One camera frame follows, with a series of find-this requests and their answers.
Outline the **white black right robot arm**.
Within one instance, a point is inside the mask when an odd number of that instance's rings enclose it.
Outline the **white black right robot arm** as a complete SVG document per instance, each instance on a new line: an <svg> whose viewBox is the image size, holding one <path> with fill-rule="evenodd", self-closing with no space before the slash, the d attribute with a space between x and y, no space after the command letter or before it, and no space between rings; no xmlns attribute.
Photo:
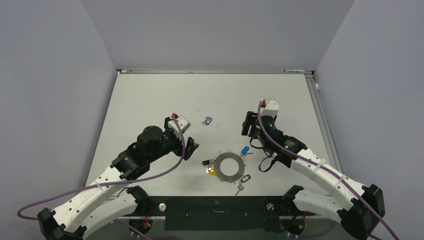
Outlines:
<svg viewBox="0 0 424 240"><path fill-rule="evenodd" d="M384 195L375 184L355 181L318 157L297 138L285 135L275 126L275 118L248 111L241 134L259 140L259 150L271 159L270 166L281 163L317 184L326 194L294 185L283 196L283 209L289 214L309 212L340 223L357 240L366 240L383 219Z"/></svg>

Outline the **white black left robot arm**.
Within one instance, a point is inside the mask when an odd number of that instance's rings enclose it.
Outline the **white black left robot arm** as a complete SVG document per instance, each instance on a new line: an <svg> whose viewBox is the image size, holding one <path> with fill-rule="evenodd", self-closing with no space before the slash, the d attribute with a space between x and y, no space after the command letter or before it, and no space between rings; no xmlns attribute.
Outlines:
<svg viewBox="0 0 424 240"><path fill-rule="evenodd" d="M146 127L86 189L62 205L37 214L45 239L85 240L119 217L145 214L150 196L132 184L150 170L151 163L169 153L188 160L199 147L191 137L184 137L190 126L185 117L172 114L165 118L164 128Z"/></svg>

